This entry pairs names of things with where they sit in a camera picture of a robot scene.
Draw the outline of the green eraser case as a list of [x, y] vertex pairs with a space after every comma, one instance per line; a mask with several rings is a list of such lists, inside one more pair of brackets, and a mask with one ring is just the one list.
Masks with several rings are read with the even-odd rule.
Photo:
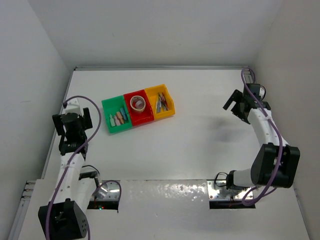
[[115, 126], [116, 126], [115, 119], [114, 119], [114, 117], [113, 117], [111, 114], [109, 115], [109, 121], [110, 121], [110, 125], [111, 125], [112, 127], [115, 127]]

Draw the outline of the pink eraser case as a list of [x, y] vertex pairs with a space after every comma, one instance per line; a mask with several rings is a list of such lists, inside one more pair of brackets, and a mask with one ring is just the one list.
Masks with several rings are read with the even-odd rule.
[[115, 122], [115, 125], [116, 125], [116, 126], [120, 126], [120, 125], [121, 125], [121, 122], [120, 122], [120, 120], [117, 118], [116, 115], [113, 117], [113, 119], [114, 119], [114, 122]]

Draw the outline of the orange eraser case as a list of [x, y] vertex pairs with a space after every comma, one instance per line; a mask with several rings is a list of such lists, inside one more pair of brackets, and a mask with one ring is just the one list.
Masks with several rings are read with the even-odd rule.
[[121, 113], [119, 111], [116, 112], [116, 116], [119, 119], [120, 123], [123, 125], [125, 123], [123, 116], [121, 115]]

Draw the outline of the small white tape roll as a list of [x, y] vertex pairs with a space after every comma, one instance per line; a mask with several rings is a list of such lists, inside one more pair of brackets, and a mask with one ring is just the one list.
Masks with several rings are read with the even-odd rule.
[[143, 104], [143, 102], [142, 102], [141, 100], [138, 100], [138, 101], [135, 103], [135, 107], [136, 107], [136, 108], [139, 108], [142, 104]]

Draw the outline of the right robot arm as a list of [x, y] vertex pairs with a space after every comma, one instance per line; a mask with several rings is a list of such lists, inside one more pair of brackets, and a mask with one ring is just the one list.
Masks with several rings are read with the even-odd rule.
[[232, 170], [226, 177], [226, 188], [242, 190], [250, 187], [270, 186], [290, 188], [293, 185], [300, 150], [291, 146], [277, 132], [271, 107], [262, 100], [262, 87], [257, 83], [246, 83], [243, 91], [235, 90], [223, 106], [227, 110], [235, 103], [231, 112], [252, 126], [260, 150], [250, 168]]

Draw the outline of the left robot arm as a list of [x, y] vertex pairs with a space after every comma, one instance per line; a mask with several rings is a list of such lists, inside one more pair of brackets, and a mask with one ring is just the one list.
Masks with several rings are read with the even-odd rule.
[[96, 190], [97, 172], [82, 173], [88, 151], [86, 130], [93, 127], [88, 108], [66, 110], [52, 117], [60, 137], [60, 170], [52, 196], [38, 210], [47, 240], [78, 240], [87, 236], [86, 210]]

